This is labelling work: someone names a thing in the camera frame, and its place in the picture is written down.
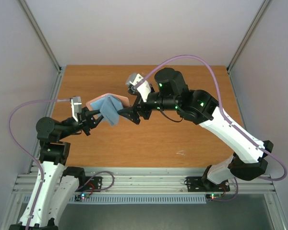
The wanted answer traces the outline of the pink card holder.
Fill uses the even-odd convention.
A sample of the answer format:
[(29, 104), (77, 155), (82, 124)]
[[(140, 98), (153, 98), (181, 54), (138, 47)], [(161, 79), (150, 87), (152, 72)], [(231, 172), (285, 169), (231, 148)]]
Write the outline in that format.
[(120, 117), (118, 111), (129, 107), (130, 101), (128, 97), (106, 93), (86, 102), (85, 105), (90, 111), (99, 110), (94, 118), (103, 116), (101, 122), (108, 122), (111, 126), (116, 126)]

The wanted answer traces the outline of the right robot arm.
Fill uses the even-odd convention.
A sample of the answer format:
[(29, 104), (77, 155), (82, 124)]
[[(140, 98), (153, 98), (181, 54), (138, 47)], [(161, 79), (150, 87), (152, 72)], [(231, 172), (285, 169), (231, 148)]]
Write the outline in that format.
[(126, 84), (129, 93), (137, 98), (132, 106), (120, 109), (118, 114), (139, 124), (140, 118), (148, 120), (153, 110), (176, 111), (182, 119), (201, 126), (227, 144), (234, 153), (206, 168), (199, 183), (204, 190), (213, 190), (233, 177), (251, 181), (265, 173), (268, 166), (265, 152), (272, 151), (271, 141), (261, 141), (249, 134), (220, 110), (218, 100), (208, 92), (190, 90), (179, 71), (163, 68), (154, 79), (159, 88), (157, 92), (140, 74), (132, 74)]

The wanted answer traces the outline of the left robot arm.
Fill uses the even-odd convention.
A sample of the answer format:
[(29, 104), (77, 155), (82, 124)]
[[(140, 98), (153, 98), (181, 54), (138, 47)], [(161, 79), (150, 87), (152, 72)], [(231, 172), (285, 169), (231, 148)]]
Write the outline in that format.
[(11, 230), (56, 230), (60, 218), (75, 191), (86, 188), (84, 168), (66, 167), (70, 143), (61, 139), (83, 131), (87, 136), (97, 127), (101, 118), (95, 119), (96, 110), (82, 108), (76, 117), (61, 122), (43, 117), (36, 124), (40, 142), (39, 167), (36, 183), (26, 210), (19, 223)]

